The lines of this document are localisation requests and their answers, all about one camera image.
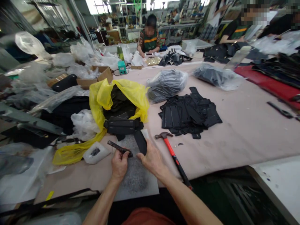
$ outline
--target red hammer handle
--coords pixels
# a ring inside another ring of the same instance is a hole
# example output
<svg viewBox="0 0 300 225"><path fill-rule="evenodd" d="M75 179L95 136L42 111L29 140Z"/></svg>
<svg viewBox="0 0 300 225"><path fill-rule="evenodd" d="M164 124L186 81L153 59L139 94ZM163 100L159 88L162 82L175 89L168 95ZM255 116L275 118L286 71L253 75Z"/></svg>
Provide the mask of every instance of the red hammer handle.
<svg viewBox="0 0 300 225"><path fill-rule="evenodd" d="M180 162L178 161L178 159L177 159L177 157L176 157L176 155L175 155L175 153L174 153L174 151L173 151L173 149L172 149L172 147L170 145L169 140L167 138L164 138L164 141L165 141L165 143L166 143L166 145L167 145L167 147L169 149L169 152L170 152L170 154L171 154L171 156L172 156L172 158L173 158L173 160L175 162L175 165L176 165L176 167L177 167L177 169L178 169L178 171L180 173L180 176L181 176L181 178L183 180L183 183L189 189L193 190L193 187L192 187L191 183L189 182L188 177L186 176L185 172L183 171L183 168L182 168Z"/></svg>

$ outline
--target green apron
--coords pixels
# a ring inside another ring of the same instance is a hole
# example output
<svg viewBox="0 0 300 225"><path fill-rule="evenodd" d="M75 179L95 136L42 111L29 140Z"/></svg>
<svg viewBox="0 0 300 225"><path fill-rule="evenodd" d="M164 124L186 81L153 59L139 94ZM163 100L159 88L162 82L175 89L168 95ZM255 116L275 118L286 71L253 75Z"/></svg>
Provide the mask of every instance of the green apron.
<svg viewBox="0 0 300 225"><path fill-rule="evenodd" d="M142 49L143 52L148 52L150 50L153 50L156 48L157 46L157 33L156 33L156 29L154 30L154 33L152 36L147 36L145 34L145 30L142 31L143 35L144 35L144 47Z"/></svg>
<svg viewBox="0 0 300 225"><path fill-rule="evenodd" d="M228 38L229 40L236 40L239 39L241 36L245 35L246 31L248 30L248 25L241 25L238 26L235 32Z"/></svg>

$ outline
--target hammer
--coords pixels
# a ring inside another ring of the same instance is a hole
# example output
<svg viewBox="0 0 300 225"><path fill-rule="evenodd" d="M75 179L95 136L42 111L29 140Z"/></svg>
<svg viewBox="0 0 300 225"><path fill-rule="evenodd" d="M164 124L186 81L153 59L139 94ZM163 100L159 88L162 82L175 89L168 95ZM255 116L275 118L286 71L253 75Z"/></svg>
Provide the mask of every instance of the hammer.
<svg viewBox="0 0 300 225"><path fill-rule="evenodd" d="M188 177L186 176L185 172L183 171L183 169L182 169L182 167L181 167L181 165L180 165L180 163L179 163L179 161L178 161L178 159L177 159L177 157L176 157L176 155L175 155L175 153L174 153L174 151L173 151L173 149L172 149L172 147L171 147L171 145L169 143L169 140L168 140L167 136L171 136L172 137L173 135L170 134L170 133L168 133L168 132L162 132L160 134L155 135L155 139L163 138L163 140L165 141L165 143L166 143L166 145L167 145L167 147L169 149L169 152L170 152L170 154L171 154L171 156L172 156L172 158L173 158L173 160L175 162L175 165L177 166L177 169L178 169L178 171L179 171L179 173L181 175L183 183L189 189L193 190L193 187L191 186L191 183L188 181Z"/></svg>

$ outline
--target yellow tag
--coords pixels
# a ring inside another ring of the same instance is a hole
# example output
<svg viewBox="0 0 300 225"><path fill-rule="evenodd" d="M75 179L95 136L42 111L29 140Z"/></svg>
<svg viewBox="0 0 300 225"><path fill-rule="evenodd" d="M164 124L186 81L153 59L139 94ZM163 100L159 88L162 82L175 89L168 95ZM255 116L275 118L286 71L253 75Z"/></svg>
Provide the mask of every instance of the yellow tag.
<svg viewBox="0 0 300 225"><path fill-rule="evenodd" d="M54 191L50 191L50 193L48 194L48 197L46 198L46 201L50 200L53 194L54 194Z"/></svg>

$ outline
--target red leather sheet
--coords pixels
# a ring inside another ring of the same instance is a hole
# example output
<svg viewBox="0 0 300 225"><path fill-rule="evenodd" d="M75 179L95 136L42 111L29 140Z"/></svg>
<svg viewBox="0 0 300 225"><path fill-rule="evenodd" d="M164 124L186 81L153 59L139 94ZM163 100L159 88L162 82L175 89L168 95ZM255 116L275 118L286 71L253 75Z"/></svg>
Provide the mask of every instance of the red leather sheet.
<svg viewBox="0 0 300 225"><path fill-rule="evenodd" d="M300 90L277 81L271 77L268 77L258 71L251 69L252 66L242 66L235 69L235 72L242 77L248 78L247 80L258 85L260 88L270 92L277 98L286 102L290 107L296 110L300 110L299 102L291 102L290 99L297 94L300 94Z"/></svg>

